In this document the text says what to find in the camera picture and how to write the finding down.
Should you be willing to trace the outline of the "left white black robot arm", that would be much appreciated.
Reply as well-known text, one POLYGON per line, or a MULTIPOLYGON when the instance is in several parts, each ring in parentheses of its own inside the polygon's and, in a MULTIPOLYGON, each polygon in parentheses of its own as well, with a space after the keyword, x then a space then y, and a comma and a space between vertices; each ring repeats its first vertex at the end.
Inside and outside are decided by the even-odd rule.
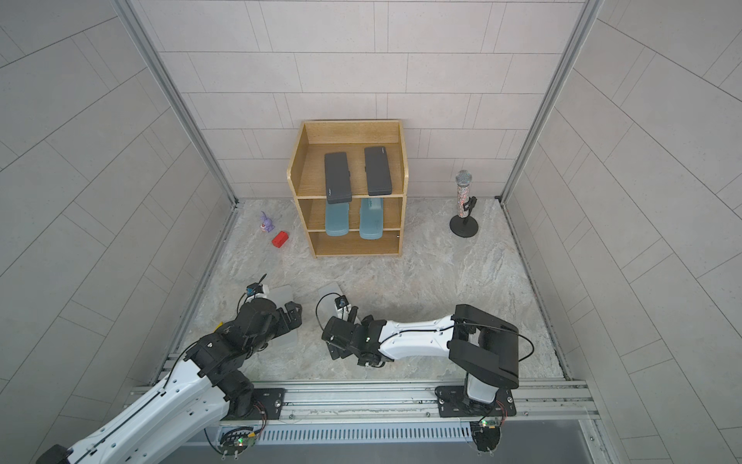
POLYGON ((158 463, 197 432, 232 416, 268 412, 242 373, 245 360, 301 326, 300 305, 255 297, 236 318, 185 350, 172 371, 132 406, 75 444, 54 445, 41 463, 158 463))

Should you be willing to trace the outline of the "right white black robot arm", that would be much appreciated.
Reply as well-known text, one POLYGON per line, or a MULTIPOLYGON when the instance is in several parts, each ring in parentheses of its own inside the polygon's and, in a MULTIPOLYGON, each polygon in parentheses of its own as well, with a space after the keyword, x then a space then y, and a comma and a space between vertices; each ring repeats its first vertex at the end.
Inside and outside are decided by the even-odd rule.
POLYGON ((519 388, 519 339, 514 325, 472 305, 458 305, 450 316, 417 323, 376 320, 356 322, 332 317, 322 340, 332 359, 357 357, 362 367, 411 357, 446 358, 466 373, 462 386, 438 387, 443 418, 490 417, 507 420, 517 415, 512 392, 519 388))

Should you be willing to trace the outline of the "frosted white pencil case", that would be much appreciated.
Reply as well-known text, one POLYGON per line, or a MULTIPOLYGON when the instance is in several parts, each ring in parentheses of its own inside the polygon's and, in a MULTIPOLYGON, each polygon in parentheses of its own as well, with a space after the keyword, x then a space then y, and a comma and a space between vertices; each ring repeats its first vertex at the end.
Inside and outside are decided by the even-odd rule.
POLYGON ((315 314, 322 328, 325 328, 332 317, 342 318, 342 310, 337 309, 335 300, 343 294, 344 292, 337 282, 331 282, 318 290, 320 299, 316 305, 315 314))
POLYGON ((294 301, 294 291, 290 285, 269 287, 264 286, 265 299, 270 300, 277 309, 285 309, 285 306, 294 301))

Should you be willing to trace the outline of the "teal pencil case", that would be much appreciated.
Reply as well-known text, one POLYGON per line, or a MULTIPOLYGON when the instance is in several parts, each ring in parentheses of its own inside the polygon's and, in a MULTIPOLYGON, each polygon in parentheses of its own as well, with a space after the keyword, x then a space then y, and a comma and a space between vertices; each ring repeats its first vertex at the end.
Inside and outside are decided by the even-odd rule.
POLYGON ((325 231, 328 236, 341 237, 348 234, 350 230, 349 211, 349 203, 326 204, 325 231))
POLYGON ((359 210, 359 236, 363 240, 379 240, 384 232, 384 200, 364 198, 359 210))

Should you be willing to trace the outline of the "black pencil case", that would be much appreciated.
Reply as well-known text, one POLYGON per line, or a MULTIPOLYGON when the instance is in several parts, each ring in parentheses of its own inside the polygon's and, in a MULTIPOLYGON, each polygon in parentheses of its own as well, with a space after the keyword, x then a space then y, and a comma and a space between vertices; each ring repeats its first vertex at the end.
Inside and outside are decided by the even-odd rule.
POLYGON ((351 174, 345 152, 325 155, 326 199, 328 203, 352 201, 351 174))
POLYGON ((364 149, 367 191, 370 196, 392 194, 392 181, 388 153, 384 146, 364 149))

